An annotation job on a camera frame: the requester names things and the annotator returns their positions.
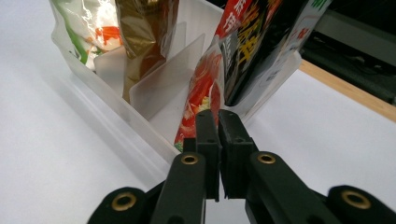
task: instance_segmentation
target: red snack bag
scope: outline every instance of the red snack bag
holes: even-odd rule
[[[236,109],[255,82],[281,53],[291,27],[307,0],[230,0],[212,44],[198,63],[179,124],[175,147],[195,137],[195,115],[211,109],[215,122],[220,108]]]

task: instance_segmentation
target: snack bag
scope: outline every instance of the snack bag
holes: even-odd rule
[[[122,97],[161,64],[170,50],[178,0],[116,0],[120,32],[127,53]]]
[[[211,109],[235,110],[251,88],[272,67],[307,0],[230,0],[224,9],[212,44],[191,79],[175,147],[195,137],[195,115]]]
[[[50,0],[68,39],[59,43],[95,71],[93,59],[122,45],[114,0]]]

